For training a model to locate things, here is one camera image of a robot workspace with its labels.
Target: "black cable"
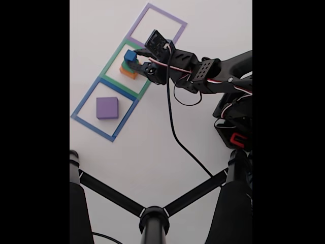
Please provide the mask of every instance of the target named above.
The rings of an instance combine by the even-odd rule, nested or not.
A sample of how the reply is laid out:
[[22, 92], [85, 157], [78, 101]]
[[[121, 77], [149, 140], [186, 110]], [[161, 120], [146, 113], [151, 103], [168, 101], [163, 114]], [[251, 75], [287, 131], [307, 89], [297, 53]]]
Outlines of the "black cable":
[[204, 170], [207, 172], [207, 174], [212, 177], [213, 175], [209, 172], [209, 170], [204, 167], [204, 165], [189, 151], [187, 148], [178, 140], [175, 129], [174, 129], [174, 122], [173, 122], [173, 115], [172, 115], [172, 106], [171, 106], [171, 95], [170, 95], [170, 89], [169, 89], [169, 73], [170, 73], [170, 64], [172, 60], [172, 52], [170, 52], [168, 62], [167, 62], [167, 77], [166, 77], [166, 82], [167, 82], [167, 101], [168, 101], [168, 111], [169, 111], [169, 119], [171, 121], [171, 127], [172, 127], [172, 132], [174, 135], [175, 140], [177, 143], [183, 148]]
[[202, 101], [202, 93], [201, 93], [201, 91], [199, 91], [199, 93], [200, 93], [200, 100], [199, 100], [197, 103], [194, 103], [194, 104], [184, 104], [184, 103], [182, 103], [181, 101], [179, 101], [179, 100], [177, 99], [176, 95], [175, 95], [175, 87], [176, 87], [176, 83], [175, 83], [175, 85], [174, 85], [174, 98], [176, 99], [177, 102], [179, 102], [180, 104], [182, 104], [182, 105], [184, 105], [184, 106], [195, 106], [195, 105], [199, 104], [199, 103]]
[[115, 240], [114, 238], [111, 238], [109, 236], [106, 236], [106, 235], [103, 235], [103, 234], [100, 234], [100, 233], [93, 232], [92, 234], [103, 237], [103, 238], [106, 238], [106, 239], [111, 240], [111, 241], [113, 241], [113, 242], [115, 242], [117, 244], [123, 244], [123, 243], [119, 242], [118, 240]]

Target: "red and white wire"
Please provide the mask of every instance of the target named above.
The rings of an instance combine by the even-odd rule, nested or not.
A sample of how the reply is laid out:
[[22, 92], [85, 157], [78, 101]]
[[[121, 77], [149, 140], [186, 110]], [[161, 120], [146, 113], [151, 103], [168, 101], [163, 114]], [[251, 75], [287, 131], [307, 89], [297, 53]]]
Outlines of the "red and white wire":
[[[162, 66], [167, 67], [166, 64], [164, 64], [164, 63], [162, 63], [162, 62], [159, 62], [159, 61], [157, 61], [157, 60], [155, 60], [155, 59], [153, 59], [153, 58], [151, 58], [151, 57], [149, 58], [149, 60], [150, 60], [151, 62], [155, 63], [155, 64], [158, 64], [158, 65], [162, 65]], [[172, 70], [177, 70], [177, 71], [181, 71], [181, 72], [188, 73], [188, 74], [191, 74], [191, 73], [192, 73], [191, 71], [184, 70], [184, 69], [180, 69], [180, 68], [178, 68], [178, 67], [174, 67], [174, 66], [170, 66], [170, 68], [171, 68]]]
[[[242, 97], [240, 97], [239, 99], [237, 99], [236, 102], [238, 102], [239, 100], [241, 100], [242, 98], [246, 98], [246, 97], [250, 97], [253, 96], [253, 94], [248, 94], [248, 95], [243, 95]], [[221, 112], [221, 118], [224, 118], [224, 112], [229, 109], [232, 106], [232, 103], [230, 103], [228, 106], [226, 106], [223, 111]]]
[[[155, 59], [153, 59], [151, 57], [149, 58], [149, 60], [151, 62], [155, 63], [155, 64], [158, 64], [158, 65], [167, 67], [167, 64], [164, 64], [162, 62], [159, 62], [159, 61], [157, 61], [157, 60], [155, 60]], [[181, 71], [181, 72], [184, 72], [184, 73], [187, 73], [187, 74], [191, 74], [192, 73], [192, 71], [184, 70], [184, 69], [181, 69], [181, 68], [178, 68], [178, 67], [174, 67], [174, 66], [170, 66], [170, 68], [172, 70]], [[223, 83], [222, 81], [217, 81], [217, 80], [212, 80], [212, 79], [207, 79], [207, 81], [209, 83], [214, 83], [214, 84], [222, 84]], [[251, 91], [245, 90], [245, 89], [243, 89], [243, 88], [241, 88], [239, 86], [236, 86], [236, 85], [233, 85], [233, 86], [234, 86], [234, 89], [240, 90], [240, 91], [245, 92], [245, 93], [247, 93], [249, 95], [253, 95], [253, 92], [251, 92]]]

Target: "black pole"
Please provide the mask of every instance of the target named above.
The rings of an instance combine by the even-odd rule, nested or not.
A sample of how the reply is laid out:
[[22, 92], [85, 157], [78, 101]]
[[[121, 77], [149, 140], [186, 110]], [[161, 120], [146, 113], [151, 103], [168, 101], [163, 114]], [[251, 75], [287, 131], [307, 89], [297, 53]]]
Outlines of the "black pole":
[[79, 181], [79, 159], [70, 151], [70, 244], [94, 244], [86, 196]]
[[253, 200], [247, 181], [251, 171], [249, 163], [245, 152], [232, 152], [226, 184], [221, 188], [205, 244], [252, 244]]
[[161, 207], [147, 208], [140, 218], [141, 244], [166, 244], [168, 216]]

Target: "green block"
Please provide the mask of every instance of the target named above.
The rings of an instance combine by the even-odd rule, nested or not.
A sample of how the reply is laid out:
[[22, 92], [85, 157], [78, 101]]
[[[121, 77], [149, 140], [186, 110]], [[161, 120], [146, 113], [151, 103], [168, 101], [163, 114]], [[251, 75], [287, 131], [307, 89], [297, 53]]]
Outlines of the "green block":
[[135, 72], [127, 65], [125, 61], [122, 63], [122, 67], [126, 70], [129, 71], [130, 73], [134, 74]]

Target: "white table surface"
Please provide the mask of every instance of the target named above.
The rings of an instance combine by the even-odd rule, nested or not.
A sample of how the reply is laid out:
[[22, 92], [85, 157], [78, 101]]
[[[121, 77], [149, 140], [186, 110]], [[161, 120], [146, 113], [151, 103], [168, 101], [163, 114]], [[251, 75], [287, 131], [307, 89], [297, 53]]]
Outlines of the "white table surface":
[[[70, 115], [147, 3], [70, 0]], [[188, 23], [176, 48], [199, 60], [225, 60], [252, 49], [251, 0], [150, 3]], [[184, 103], [199, 97], [182, 89], [176, 95]], [[194, 107], [172, 97], [178, 138], [213, 175], [227, 167], [231, 152], [213, 127], [212, 113], [221, 97], [203, 95]], [[70, 118], [70, 149], [78, 152], [81, 169], [144, 207], [164, 207], [209, 178], [173, 138], [162, 85], [149, 86], [113, 143]], [[140, 243], [139, 218], [84, 188], [93, 231], [123, 244]], [[216, 189], [171, 217], [167, 243], [204, 243], [218, 194]], [[112, 242], [95, 237], [95, 243]]]

